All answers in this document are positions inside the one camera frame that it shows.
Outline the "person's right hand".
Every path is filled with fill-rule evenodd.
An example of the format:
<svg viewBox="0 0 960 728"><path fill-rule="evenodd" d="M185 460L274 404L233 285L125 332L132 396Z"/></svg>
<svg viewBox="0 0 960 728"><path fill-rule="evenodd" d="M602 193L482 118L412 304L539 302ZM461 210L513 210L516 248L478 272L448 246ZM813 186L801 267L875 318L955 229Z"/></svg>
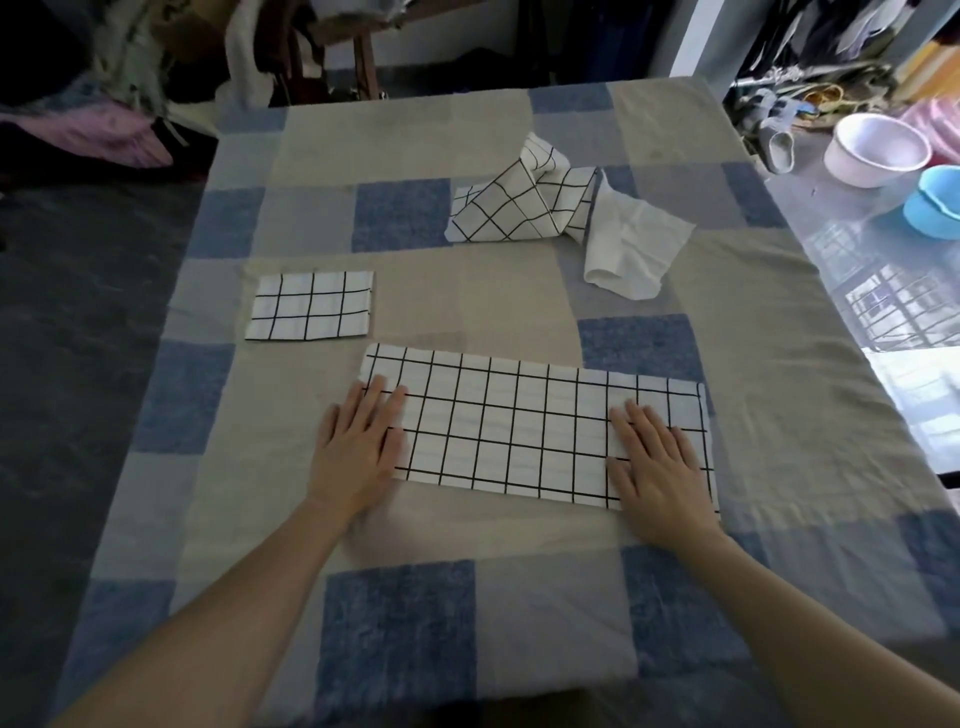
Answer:
<svg viewBox="0 0 960 728"><path fill-rule="evenodd" d="M670 456L674 442L669 426L652 407L642 407L654 411L661 422L663 458L646 455L630 426L626 402L608 411L609 422L627 455L625 464L638 491L637 506L621 509L630 530L643 543L676 555L723 540L726 534L714 512L705 477L703 488L679 481Z"/></svg>

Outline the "person's left hand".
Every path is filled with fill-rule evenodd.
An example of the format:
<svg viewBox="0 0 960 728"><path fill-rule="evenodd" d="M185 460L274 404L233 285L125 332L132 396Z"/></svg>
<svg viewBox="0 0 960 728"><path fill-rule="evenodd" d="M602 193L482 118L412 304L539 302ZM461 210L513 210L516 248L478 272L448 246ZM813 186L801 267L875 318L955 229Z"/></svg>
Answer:
<svg viewBox="0 0 960 728"><path fill-rule="evenodd" d="M365 385L359 380L354 383L361 383L361 403L353 424L332 442L335 407L344 401L331 405L324 413L306 485L306 502L343 527L376 506L392 483L381 481L381 447L385 434L369 431L370 383ZM399 385L391 394L393 423L390 427L402 429L400 418L407 388Z"/></svg>

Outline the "long grid cloth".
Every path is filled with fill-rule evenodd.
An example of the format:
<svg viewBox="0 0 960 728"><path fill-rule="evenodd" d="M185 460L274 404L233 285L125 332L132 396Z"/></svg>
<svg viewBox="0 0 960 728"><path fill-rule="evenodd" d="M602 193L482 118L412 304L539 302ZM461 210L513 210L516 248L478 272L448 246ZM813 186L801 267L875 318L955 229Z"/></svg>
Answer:
<svg viewBox="0 0 960 728"><path fill-rule="evenodd" d="M399 480L618 510L606 462L629 456L608 415L632 400L685 433L719 512L702 382L373 343L359 380L377 376L407 389Z"/></svg>

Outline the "person's left forearm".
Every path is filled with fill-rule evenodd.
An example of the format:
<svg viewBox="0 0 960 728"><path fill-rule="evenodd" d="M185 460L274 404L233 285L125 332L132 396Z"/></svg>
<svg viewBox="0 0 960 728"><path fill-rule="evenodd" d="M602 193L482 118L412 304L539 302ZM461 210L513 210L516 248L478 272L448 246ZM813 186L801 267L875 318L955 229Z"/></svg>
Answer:
<svg viewBox="0 0 960 728"><path fill-rule="evenodd" d="M358 502L308 497L49 728L245 728Z"/></svg>

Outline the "person's right forearm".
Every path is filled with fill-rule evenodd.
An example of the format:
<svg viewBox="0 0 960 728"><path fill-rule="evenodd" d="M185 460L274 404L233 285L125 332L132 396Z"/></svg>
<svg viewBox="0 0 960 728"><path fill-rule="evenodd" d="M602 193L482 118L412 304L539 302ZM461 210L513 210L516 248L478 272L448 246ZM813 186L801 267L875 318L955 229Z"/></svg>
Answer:
<svg viewBox="0 0 960 728"><path fill-rule="evenodd" d="M802 728L960 728L960 692L776 575L717 523L643 538L718 603Z"/></svg>

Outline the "small square folded grid cloth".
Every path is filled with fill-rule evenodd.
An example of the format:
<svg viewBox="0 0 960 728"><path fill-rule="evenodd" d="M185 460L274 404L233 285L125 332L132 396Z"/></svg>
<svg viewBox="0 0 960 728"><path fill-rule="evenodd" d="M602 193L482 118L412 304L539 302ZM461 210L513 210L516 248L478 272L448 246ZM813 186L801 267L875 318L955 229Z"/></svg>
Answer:
<svg viewBox="0 0 960 728"><path fill-rule="evenodd" d="M271 273L258 281L249 342L314 342L369 333L373 271Z"/></svg>

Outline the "blue and beige checked tablecloth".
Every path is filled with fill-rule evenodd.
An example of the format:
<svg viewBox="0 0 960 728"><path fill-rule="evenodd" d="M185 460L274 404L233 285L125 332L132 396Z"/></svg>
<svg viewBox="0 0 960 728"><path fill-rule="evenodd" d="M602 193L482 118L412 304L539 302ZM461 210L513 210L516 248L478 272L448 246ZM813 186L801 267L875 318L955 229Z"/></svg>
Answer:
<svg viewBox="0 0 960 728"><path fill-rule="evenodd" d="M532 130L696 226L657 297L586 283L569 237L446 239L455 189ZM341 271L374 273L366 336L244 339L261 277ZM703 383L738 542L960 683L960 517L721 106L649 79L223 123L51 717L289 515L374 343ZM407 481L332 554L254 723L600 686L780 718L714 601L612 509Z"/></svg>

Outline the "crumpled grid cloth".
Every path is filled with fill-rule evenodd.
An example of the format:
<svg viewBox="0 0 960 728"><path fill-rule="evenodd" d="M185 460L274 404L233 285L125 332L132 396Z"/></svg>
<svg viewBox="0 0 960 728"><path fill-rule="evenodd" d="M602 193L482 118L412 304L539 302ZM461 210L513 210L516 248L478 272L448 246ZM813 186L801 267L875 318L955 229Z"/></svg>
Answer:
<svg viewBox="0 0 960 728"><path fill-rule="evenodd" d="M575 167L530 132L518 158L492 180L455 191L444 232L451 243L568 236L583 243L599 168Z"/></svg>

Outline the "grey slipper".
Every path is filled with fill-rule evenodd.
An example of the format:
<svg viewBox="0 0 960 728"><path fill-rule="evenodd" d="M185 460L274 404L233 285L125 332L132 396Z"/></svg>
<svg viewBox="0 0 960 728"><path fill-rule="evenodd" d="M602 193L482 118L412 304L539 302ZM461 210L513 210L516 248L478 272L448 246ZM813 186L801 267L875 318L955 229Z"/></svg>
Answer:
<svg viewBox="0 0 960 728"><path fill-rule="evenodd" d="M757 127L756 138L762 161L770 173L787 175L793 172L796 152L791 124L765 120Z"/></svg>

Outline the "wooden chair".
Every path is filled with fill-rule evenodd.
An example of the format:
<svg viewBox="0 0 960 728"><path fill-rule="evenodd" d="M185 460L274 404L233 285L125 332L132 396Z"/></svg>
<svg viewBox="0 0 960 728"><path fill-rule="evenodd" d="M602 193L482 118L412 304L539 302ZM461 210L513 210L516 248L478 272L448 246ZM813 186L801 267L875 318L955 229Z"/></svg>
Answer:
<svg viewBox="0 0 960 728"><path fill-rule="evenodd" d="M524 0L386 0L334 14L312 0L294 15L276 106L444 95L517 86Z"/></svg>

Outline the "blue bowl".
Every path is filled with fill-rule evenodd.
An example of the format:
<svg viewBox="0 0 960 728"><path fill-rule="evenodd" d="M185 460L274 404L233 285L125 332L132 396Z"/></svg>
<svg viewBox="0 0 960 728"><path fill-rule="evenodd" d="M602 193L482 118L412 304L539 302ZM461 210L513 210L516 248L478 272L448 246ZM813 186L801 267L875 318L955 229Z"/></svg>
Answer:
<svg viewBox="0 0 960 728"><path fill-rule="evenodd" d="M902 213L920 235L960 241L960 165L942 164L924 170Z"/></svg>

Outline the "white bowl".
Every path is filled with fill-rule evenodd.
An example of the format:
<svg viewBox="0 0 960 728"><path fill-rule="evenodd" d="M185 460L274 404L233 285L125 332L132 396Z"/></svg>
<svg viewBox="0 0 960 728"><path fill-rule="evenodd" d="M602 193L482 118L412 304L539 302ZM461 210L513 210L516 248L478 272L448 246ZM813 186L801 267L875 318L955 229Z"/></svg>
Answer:
<svg viewBox="0 0 960 728"><path fill-rule="evenodd" d="M915 127L879 113L855 113L835 125L822 161L839 182L871 189L923 169L931 158L930 141Z"/></svg>

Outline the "white hanging garment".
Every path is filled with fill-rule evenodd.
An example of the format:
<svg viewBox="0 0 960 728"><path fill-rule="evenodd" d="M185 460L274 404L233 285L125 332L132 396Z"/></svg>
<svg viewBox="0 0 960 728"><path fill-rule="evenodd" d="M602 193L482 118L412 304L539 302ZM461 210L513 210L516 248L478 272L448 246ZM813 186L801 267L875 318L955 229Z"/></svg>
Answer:
<svg viewBox="0 0 960 728"><path fill-rule="evenodd" d="M265 0L238 0L225 27L223 48L228 80L214 95L219 116L267 109L274 94L272 74L258 69L255 39Z"/></svg>

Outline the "pink garment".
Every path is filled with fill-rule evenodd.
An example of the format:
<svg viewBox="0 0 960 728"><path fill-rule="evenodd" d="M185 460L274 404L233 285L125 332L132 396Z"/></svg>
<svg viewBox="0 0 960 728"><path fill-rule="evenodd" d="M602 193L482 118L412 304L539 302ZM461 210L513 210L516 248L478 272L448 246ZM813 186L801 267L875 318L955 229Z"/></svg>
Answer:
<svg viewBox="0 0 960 728"><path fill-rule="evenodd" d="M0 111L0 124L74 156L135 169L171 167L174 158L153 130L154 117L105 101L65 111Z"/></svg>

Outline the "pile of dark clothes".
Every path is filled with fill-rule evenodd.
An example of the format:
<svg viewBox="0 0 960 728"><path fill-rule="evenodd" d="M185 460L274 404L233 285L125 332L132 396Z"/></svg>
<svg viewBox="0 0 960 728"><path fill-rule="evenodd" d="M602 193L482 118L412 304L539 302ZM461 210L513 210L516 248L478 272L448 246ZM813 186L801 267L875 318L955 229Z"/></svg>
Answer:
<svg viewBox="0 0 960 728"><path fill-rule="evenodd" d="M898 69L929 42L958 35L960 0L773 0L730 86Z"/></svg>

